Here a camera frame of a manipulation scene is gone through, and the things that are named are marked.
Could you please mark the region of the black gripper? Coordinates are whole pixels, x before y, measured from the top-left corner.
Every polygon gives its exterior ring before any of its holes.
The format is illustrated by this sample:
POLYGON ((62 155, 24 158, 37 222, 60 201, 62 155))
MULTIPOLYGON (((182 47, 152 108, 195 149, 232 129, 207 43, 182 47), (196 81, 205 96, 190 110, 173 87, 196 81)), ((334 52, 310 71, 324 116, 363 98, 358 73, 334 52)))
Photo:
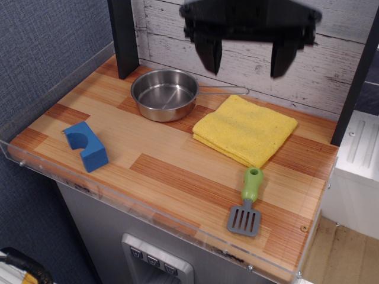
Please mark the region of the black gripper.
POLYGON ((272 78, 284 76, 297 48, 312 44, 321 11, 296 1, 189 1, 179 14, 204 68, 217 75, 222 42, 273 43, 272 78))

